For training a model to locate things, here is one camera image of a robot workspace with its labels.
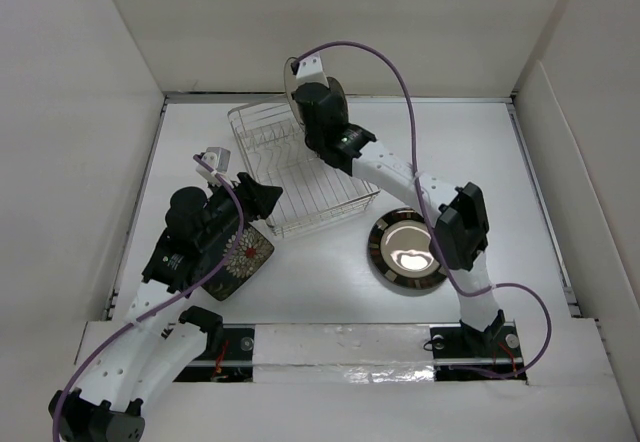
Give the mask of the cream plate with tree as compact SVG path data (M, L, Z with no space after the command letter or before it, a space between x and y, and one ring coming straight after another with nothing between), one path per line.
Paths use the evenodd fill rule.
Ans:
M293 97L293 94L297 89L296 75L294 74L294 70L292 69L292 65L295 62L296 62L295 57L289 57L284 64L284 68L283 68L284 93L287 98L294 120L297 122L297 124L300 126L301 129L304 129L304 123L300 116L299 107Z

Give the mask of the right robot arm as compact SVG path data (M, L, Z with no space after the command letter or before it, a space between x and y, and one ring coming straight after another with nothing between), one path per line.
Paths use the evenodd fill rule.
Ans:
M329 166L371 183L421 213L431 252L458 292L462 343L484 355L498 343L503 313L491 294L486 254L489 230L482 190L469 182L456 187L419 174L391 153L370 131L351 124L346 97L333 78L299 85L291 105L305 143Z

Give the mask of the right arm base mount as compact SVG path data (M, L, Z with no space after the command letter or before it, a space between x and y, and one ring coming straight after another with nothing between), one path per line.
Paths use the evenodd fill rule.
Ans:
M431 325L422 348L432 355L437 382L527 380L512 321L505 322L488 343L474 342L460 323Z

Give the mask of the black square floral plate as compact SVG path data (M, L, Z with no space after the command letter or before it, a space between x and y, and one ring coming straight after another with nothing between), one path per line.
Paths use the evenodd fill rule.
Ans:
M202 288L217 301L228 299L258 272L274 251L274 245L261 232L247 225L224 267Z

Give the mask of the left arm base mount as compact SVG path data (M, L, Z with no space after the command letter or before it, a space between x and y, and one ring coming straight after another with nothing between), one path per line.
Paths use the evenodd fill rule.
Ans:
M179 317L194 323L206 335L204 352L191 361L175 382L248 383L253 381L255 326L226 324L223 318L192 306Z

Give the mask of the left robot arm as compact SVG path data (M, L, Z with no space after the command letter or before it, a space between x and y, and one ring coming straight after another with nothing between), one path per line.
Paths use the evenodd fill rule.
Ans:
M225 350L221 315L190 302L203 290L223 302L253 277L274 246L253 222L283 193L248 173L170 198L165 228L142 271L125 324L76 370L49 404L56 441L137 441L144 413L195 358Z

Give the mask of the dark patterned rim plate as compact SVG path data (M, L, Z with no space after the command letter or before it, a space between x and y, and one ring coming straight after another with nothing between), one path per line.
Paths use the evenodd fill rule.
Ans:
M400 289L429 292L447 278L431 252L423 217L409 207L394 209L376 220L368 235L367 254L377 273Z

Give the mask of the grey reindeer plate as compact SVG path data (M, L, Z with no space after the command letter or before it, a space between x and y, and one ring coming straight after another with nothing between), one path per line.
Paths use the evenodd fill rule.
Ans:
M327 78L330 89L329 108L332 124L335 126L345 126L349 122L348 103L346 94L341 83L334 77Z

